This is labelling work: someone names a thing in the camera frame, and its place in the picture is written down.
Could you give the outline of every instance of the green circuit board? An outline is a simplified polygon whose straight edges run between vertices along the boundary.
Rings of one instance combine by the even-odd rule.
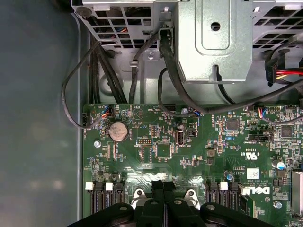
[[[83,132],[84,217],[94,213],[87,182],[123,182],[119,201],[130,203],[136,188],[148,194],[152,180],[173,181],[177,196],[192,188],[200,205],[215,199],[209,197],[212,183],[235,182],[241,185],[239,195],[246,192],[250,201],[245,208],[239,202],[237,209],[277,227],[302,226],[293,217],[291,204],[291,173],[300,168],[302,159],[302,122],[272,126],[259,118],[254,107],[178,118],[158,105],[128,104],[85,105],[84,122],[94,122],[108,107],[112,115]],[[180,113],[184,106],[169,108]],[[266,108],[271,120],[286,121],[302,114],[297,106]],[[117,122],[128,129],[119,142],[108,134]],[[273,164],[277,162],[285,168],[278,169]]]

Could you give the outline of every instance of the red cable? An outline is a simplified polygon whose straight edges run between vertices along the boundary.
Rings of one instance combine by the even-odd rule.
[[[299,74],[299,75],[303,75],[303,72],[300,71],[286,71],[286,70],[277,70],[276,71],[277,75],[281,75],[281,74]]]

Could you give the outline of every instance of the cable connector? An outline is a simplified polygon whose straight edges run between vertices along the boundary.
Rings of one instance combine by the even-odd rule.
[[[265,72],[266,72],[266,80],[269,83],[274,84],[276,82],[276,70],[278,67],[277,59],[271,59],[266,62]]]
[[[137,60],[133,60],[133,61],[131,61],[130,63],[129,63],[129,66],[131,67],[131,68],[139,68],[139,62],[137,61]]]

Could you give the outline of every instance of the screw hole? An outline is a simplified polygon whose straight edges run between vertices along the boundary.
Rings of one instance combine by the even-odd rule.
[[[221,28],[221,25],[218,23],[218,22],[213,22],[211,25],[210,25],[210,28],[213,30],[213,31],[219,31],[220,28]]]

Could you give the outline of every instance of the yellow wire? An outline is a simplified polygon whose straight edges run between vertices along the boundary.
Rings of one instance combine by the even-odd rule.
[[[287,76],[289,76],[289,74],[281,74],[278,77],[276,77],[276,79],[281,79],[281,78],[287,77]]]
[[[261,108],[258,107],[258,111],[259,111],[259,117],[262,118]]]

